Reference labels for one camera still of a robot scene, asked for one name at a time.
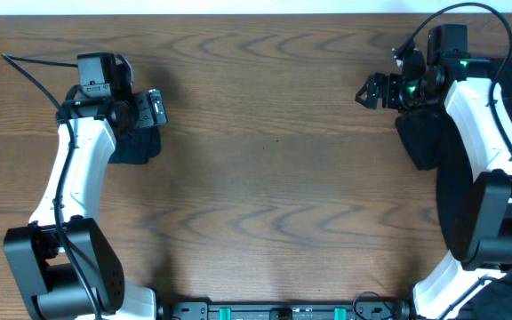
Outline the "dark teal t-shirt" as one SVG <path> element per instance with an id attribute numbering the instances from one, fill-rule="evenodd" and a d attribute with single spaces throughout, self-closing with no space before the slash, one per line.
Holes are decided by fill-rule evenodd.
<path id="1" fill-rule="evenodd" d="M 156 127 L 137 130 L 116 140 L 110 164 L 146 164 L 162 151 L 161 136 Z"/>

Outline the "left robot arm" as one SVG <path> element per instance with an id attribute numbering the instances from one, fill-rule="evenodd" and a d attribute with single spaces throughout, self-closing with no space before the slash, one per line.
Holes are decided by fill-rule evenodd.
<path id="1" fill-rule="evenodd" d="M 33 319 L 156 319 L 154 290 L 125 280 L 99 227 L 100 196 L 117 129 L 167 121 L 160 91 L 78 99 L 57 115 L 59 148 L 27 226 L 10 228 L 4 254 Z"/>

